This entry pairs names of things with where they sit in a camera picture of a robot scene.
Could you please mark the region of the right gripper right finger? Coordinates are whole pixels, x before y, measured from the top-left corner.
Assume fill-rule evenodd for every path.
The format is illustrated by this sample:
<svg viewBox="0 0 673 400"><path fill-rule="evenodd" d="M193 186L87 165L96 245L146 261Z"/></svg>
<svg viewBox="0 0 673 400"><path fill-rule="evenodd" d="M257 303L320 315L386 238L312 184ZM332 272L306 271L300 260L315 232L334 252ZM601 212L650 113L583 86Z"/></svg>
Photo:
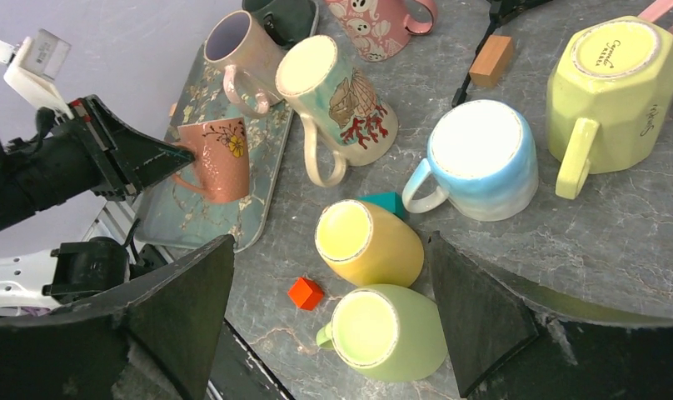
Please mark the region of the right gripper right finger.
<svg viewBox="0 0 673 400"><path fill-rule="evenodd" d="M427 236L427 265L466 399L673 399L673 318L557 292Z"/></svg>

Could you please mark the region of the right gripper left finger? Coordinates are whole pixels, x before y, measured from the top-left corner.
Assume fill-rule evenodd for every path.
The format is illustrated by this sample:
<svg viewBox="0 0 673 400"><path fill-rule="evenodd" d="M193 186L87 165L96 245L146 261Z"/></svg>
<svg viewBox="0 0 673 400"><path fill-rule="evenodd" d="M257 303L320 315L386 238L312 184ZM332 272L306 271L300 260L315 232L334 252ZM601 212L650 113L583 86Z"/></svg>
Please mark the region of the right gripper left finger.
<svg viewBox="0 0 673 400"><path fill-rule="evenodd" d="M49 314L0 319L0 399L201 399L234 238Z"/></svg>

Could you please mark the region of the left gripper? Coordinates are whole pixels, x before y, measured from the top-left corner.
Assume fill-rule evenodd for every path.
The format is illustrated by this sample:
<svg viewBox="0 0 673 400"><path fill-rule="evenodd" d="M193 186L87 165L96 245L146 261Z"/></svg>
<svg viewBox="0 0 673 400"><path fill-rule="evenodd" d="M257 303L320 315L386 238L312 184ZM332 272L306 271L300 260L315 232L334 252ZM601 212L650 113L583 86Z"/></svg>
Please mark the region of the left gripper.
<svg viewBox="0 0 673 400"><path fill-rule="evenodd" d="M195 161L183 147L145 135L123 122L96 95L68 104L57 125L70 130L96 177L90 191L107 200L134 198Z"/></svg>

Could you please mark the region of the salmon flower mug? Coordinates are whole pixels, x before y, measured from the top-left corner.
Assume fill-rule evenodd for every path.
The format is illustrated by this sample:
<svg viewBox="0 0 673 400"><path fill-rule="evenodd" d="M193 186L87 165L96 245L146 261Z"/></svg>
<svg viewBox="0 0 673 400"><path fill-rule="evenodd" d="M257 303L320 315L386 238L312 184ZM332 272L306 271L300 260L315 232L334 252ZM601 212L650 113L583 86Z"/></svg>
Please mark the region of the salmon flower mug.
<svg viewBox="0 0 673 400"><path fill-rule="evenodd" d="M199 184L172 175L175 184L202 195L210 203L231 203L250 193L250 162L243 117L181 125L175 144L189 150Z"/></svg>

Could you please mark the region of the iridescent pink mug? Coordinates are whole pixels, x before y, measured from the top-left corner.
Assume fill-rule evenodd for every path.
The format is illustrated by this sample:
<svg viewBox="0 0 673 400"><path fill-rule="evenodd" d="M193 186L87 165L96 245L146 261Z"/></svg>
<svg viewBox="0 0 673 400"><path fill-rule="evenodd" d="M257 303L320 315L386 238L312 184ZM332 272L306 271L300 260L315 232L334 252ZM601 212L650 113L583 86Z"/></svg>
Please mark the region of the iridescent pink mug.
<svg viewBox="0 0 673 400"><path fill-rule="evenodd" d="M283 100L277 67L285 52L262 25L243 10L226 15L209 33L204 58L223 72L227 98L245 116L263 118Z"/></svg>

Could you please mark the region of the dark green mug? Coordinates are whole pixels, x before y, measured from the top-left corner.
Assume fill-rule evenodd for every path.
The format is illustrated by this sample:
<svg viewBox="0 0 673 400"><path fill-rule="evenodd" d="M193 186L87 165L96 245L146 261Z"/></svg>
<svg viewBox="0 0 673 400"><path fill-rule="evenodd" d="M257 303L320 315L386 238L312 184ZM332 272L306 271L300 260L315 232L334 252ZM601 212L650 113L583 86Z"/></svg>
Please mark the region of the dark green mug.
<svg viewBox="0 0 673 400"><path fill-rule="evenodd" d="M243 0L242 8L285 50L310 36L317 16L317 5L310 0Z"/></svg>

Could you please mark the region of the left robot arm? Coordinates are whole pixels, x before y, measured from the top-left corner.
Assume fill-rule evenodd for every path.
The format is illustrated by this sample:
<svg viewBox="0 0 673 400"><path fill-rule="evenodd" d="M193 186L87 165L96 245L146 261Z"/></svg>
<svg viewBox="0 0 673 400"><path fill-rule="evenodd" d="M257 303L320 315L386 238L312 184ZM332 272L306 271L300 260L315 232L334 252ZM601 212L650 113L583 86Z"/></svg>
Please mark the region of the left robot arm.
<svg viewBox="0 0 673 400"><path fill-rule="evenodd" d="M63 205L83 193L135 198L195 159L128 126L95 95L69 107L66 117L41 107L31 139L0 141L0 319L40 316L126 282L130 240L64 237L86 223ZM54 207L60 213L44 217Z"/></svg>

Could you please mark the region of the light green mug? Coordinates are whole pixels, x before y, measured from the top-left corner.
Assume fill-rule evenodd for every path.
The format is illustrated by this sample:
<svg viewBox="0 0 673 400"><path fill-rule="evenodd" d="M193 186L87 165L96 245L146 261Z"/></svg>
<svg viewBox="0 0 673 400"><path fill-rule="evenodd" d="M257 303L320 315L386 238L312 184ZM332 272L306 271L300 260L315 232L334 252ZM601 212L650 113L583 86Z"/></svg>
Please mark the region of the light green mug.
<svg viewBox="0 0 673 400"><path fill-rule="evenodd" d="M336 351L362 375L386 382L426 378L447 356L437 305L418 292L391 284L349 292L318 331L316 344Z"/></svg>

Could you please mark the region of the yellow mug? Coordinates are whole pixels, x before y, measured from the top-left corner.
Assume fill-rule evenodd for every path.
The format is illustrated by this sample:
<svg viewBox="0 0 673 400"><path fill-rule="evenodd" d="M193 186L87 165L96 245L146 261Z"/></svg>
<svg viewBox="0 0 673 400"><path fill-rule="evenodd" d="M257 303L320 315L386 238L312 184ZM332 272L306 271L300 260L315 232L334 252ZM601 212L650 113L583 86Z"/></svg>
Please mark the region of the yellow mug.
<svg viewBox="0 0 673 400"><path fill-rule="evenodd" d="M416 232L385 208L358 200L326 207L314 233L317 252L332 271L358 287L411 286L424 249Z"/></svg>

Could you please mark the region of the blue white mug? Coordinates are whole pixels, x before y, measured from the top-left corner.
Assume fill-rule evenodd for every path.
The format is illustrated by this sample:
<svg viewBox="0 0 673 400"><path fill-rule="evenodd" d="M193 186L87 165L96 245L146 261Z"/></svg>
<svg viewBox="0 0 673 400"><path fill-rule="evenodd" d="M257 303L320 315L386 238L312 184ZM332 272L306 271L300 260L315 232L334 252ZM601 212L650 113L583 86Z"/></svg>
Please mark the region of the blue white mug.
<svg viewBox="0 0 673 400"><path fill-rule="evenodd" d="M481 99L454 107L439 120L401 199L410 213L449 201L468 218L495 222L523 211L538 185L527 120L503 102Z"/></svg>

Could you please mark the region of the tall seashell cream mug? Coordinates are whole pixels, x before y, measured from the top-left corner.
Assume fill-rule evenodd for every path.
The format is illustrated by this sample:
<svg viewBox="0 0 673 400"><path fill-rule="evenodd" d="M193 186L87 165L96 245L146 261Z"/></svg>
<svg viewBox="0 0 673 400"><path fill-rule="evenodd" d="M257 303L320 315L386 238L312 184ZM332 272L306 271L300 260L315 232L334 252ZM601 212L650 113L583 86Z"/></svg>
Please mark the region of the tall seashell cream mug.
<svg viewBox="0 0 673 400"><path fill-rule="evenodd" d="M302 122L307 175L320 187L336 186L347 167L375 162L395 142L396 113L330 36L292 47L275 84Z"/></svg>

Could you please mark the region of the pink ghost pattern mug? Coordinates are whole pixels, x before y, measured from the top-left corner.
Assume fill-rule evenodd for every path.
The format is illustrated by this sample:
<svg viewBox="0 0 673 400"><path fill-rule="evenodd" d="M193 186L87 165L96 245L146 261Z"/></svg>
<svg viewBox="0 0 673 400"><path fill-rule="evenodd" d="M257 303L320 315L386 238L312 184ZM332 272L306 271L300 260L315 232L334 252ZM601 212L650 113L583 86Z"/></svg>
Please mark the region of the pink ghost pattern mug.
<svg viewBox="0 0 673 400"><path fill-rule="evenodd" d="M432 0L416 0L429 13L430 22L419 22L401 0L326 0L332 15L367 62L392 58L412 36L432 31L438 9Z"/></svg>

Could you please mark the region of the yellow-green octagonal mug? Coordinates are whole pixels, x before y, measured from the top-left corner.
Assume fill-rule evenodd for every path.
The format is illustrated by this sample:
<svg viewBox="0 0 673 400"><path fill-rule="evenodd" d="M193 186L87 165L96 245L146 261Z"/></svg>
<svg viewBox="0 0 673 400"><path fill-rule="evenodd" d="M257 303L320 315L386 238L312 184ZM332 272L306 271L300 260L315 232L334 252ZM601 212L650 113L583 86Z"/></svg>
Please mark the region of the yellow-green octagonal mug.
<svg viewBox="0 0 673 400"><path fill-rule="evenodd" d="M625 16L575 33L547 83L547 144L561 162L556 195L574 199L589 175L647 158L672 100L665 29Z"/></svg>

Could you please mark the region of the floral green tray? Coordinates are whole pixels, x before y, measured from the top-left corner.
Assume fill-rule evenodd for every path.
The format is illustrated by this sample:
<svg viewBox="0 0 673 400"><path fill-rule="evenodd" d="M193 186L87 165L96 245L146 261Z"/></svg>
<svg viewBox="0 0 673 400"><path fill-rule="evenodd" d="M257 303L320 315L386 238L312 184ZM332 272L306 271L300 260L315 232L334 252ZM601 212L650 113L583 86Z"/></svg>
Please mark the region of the floral green tray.
<svg viewBox="0 0 673 400"><path fill-rule="evenodd" d="M235 118L240 114L223 92L222 73L204 59L199 49L165 139L177 141L180 125ZM200 194L167 179L147 190L136 202L141 223L135 237L154 245L196 249L217 236L231 234L237 242L237 251L250 247L261 236L267 220L293 115L293 110L280 102L267 117L246 118L251 165L249 196L235 202L211 204Z"/></svg>

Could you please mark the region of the red cube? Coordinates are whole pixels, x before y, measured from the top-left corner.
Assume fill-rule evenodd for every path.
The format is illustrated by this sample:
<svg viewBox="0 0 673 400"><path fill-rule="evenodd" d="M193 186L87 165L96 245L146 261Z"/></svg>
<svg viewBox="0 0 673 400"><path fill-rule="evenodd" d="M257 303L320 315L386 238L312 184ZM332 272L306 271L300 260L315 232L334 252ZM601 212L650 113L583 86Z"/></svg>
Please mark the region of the red cube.
<svg viewBox="0 0 673 400"><path fill-rule="evenodd" d="M298 308L312 311L323 299L324 292L316 282L299 277L287 291L287 295Z"/></svg>

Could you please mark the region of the teal block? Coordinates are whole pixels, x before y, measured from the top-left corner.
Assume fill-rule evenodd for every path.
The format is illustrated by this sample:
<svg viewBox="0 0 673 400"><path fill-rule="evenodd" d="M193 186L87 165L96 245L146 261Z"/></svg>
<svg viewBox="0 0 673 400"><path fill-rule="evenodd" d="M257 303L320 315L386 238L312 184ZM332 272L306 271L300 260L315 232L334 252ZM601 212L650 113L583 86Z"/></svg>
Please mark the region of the teal block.
<svg viewBox="0 0 673 400"><path fill-rule="evenodd" d="M393 213L401 220L406 220L407 211L403 205L401 196L397 192L379 192L369 194L359 197L358 200L366 203L376 204L377 206L386 209L390 213Z"/></svg>

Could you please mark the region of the wooden block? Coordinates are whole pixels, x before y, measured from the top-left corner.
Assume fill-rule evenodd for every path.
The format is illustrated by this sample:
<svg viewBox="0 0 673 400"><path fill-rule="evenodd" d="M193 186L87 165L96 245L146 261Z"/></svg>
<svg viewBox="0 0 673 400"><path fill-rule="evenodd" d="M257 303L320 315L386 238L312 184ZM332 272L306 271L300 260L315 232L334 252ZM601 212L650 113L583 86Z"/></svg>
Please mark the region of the wooden block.
<svg viewBox="0 0 673 400"><path fill-rule="evenodd" d="M470 67L471 82L478 87L495 87L514 54L514 42L512 37L491 35Z"/></svg>

